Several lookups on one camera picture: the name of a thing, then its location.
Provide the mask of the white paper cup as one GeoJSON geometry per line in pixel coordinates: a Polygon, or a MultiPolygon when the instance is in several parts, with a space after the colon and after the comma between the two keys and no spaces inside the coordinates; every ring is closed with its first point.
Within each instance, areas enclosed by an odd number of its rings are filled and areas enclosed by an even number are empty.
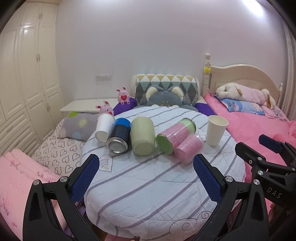
{"type": "Polygon", "coordinates": [[[212,147],[218,146],[228,124],[229,122],[221,116],[208,116],[206,143],[212,147]]]}
{"type": "Polygon", "coordinates": [[[115,123],[115,118],[109,113],[102,113],[98,116],[95,137],[99,142],[105,143],[115,123]]]}

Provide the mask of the pink transparent plastic cup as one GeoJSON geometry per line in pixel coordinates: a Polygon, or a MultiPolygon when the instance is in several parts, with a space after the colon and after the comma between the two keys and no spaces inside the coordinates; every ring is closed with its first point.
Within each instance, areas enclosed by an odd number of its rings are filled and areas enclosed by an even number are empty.
{"type": "Polygon", "coordinates": [[[189,164],[204,147],[204,140],[196,133],[186,137],[175,149],[175,157],[183,164],[189,164]]]}

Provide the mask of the pale green cylinder cup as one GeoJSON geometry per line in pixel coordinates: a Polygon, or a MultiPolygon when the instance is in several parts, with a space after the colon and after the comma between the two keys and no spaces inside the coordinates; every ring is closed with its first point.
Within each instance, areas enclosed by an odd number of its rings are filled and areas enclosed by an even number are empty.
{"type": "Polygon", "coordinates": [[[135,154],[150,155],[154,151],[155,137],[154,124],[150,118],[140,116],[132,121],[130,139],[135,154]]]}

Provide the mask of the pink folded quilt left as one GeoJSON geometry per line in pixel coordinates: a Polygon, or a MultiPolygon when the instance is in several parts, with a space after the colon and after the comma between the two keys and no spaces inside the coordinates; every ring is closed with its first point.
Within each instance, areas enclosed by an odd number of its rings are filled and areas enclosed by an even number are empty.
{"type": "Polygon", "coordinates": [[[59,176],[19,149],[1,156],[1,215],[20,240],[27,198],[36,179],[51,183],[58,181],[59,176]]]}

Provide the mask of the heart pattern bedsheet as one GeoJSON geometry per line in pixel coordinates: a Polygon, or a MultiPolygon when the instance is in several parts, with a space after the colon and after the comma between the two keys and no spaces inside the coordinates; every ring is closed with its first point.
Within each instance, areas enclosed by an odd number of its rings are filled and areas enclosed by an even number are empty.
{"type": "Polygon", "coordinates": [[[71,138],[59,138],[63,120],[54,132],[37,148],[32,159],[59,176],[69,176],[80,166],[82,149],[85,142],[71,138]]]}

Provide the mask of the pink blanket on bed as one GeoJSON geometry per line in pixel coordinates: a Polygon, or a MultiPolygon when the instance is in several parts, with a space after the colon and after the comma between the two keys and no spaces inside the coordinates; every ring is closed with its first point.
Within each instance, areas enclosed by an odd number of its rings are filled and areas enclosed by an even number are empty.
{"type": "Polygon", "coordinates": [[[261,145],[259,136],[264,134],[270,138],[279,134],[281,141],[289,142],[295,146],[295,121],[283,121],[268,118],[264,115],[251,113],[229,112],[216,97],[207,94],[204,97],[206,103],[215,114],[224,117],[229,125],[227,131],[236,142],[243,142],[266,158],[266,161],[285,166],[285,161],[279,154],[261,145]]]}

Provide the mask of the white pink plush dog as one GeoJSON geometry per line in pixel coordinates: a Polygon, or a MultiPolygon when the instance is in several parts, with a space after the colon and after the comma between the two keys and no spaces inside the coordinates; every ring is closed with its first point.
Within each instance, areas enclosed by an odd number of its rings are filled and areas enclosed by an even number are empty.
{"type": "Polygon", "coordinates": [[[229,98],[252,102],[258,105],[264,105],[269,109],[276,107],[276,102],[267,89],[258,90],[231,82],[218,87],[215,93],[220,99],[229,98]]]}

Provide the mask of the grey flower pillow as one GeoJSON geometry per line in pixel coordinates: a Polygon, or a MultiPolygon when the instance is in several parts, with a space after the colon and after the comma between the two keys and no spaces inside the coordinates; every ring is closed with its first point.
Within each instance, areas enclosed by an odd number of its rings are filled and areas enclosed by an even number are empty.
{"type": "Polygon", "coordinates": [[[71,112],[64,118],[58,138],[71,138],[86,142],[97,126],[98,114],[71,112]]]}

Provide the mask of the blue black metal can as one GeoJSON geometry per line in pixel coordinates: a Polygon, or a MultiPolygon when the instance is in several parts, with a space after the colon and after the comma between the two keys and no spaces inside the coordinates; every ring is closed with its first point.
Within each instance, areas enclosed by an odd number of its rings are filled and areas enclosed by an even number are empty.
{"type": "Polygon", "coordinates": [[[128,150],[130,141],[130,121],[126,118],[118,118],[115,121],[111,134],[106,142],[108,149],[121,154],[128,150]]]}

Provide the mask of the pink green lidded can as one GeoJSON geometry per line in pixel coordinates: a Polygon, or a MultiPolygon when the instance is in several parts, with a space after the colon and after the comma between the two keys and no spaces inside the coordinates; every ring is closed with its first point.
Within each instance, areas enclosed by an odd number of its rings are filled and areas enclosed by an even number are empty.
{"type": "Polygon", "coordinates": [[[158,148],[166,155],[172,154],[186,137],[196,132],[196,129],[191,119],[183,118],[156,136],[158,148]]]}

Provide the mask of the white nightstand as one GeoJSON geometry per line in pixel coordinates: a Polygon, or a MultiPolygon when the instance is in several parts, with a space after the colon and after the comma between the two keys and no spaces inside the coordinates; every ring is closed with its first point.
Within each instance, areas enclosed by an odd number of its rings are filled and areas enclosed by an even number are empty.
{"type": "Polygon", "coordinates": [[[97,105],[104,105],[104,101],[107,101],[112,108],[118,104],[117,98],[100,98],[100,99],[81,99],[74,100],[60,109],[62,113],[99,113],[97,105]]]}

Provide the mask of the pink pig plush lower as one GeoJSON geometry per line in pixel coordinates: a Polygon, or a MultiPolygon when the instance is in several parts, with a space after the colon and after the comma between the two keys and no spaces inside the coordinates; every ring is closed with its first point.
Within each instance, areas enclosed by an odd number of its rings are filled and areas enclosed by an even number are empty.
{"type": "Polygon", "coordinates": [[[111,107],[110,103],[106,100],[103,101],[103,105],[97,105],[96,108],[99,110],[99,113],[108,113],[114,116],[114,110],[111,107]]]}

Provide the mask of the diamond pattern headboard cushion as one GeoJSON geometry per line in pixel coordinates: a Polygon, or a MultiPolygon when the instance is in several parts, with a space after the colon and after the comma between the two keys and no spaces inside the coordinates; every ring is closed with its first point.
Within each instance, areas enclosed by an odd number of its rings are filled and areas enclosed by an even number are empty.
{"type": "Polygon", "coordinates": [[[178,86],[184,93],[184,104],[194,106],[199,100],[199,82],[192,76],[164,75],[164,74],[137,74],[134,79],[134,98],[139,105],[145,105],[147,100],[145,92],[151,85],[164,90],[178,86]]]}

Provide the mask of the pink pig plush upper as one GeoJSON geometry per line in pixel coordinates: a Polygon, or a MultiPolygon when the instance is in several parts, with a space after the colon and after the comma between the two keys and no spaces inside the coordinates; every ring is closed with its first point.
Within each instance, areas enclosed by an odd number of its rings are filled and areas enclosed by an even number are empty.
{"type": "Polygon", "coordinates": [[[121,105],[124,105],[125,103],[130,104],[130,94],[124,86],[116,91],[118,91],[117,100],[121,105]]]}

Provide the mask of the wall socket plate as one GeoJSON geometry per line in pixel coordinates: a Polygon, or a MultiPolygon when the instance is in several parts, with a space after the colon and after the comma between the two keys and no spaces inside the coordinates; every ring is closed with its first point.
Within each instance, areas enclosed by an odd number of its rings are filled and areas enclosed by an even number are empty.
{"type": "Polygon", "coordinates": [[[96,76],[96,81],[109,81],[111,80],[111,74],[102,74],[96,76]]]}

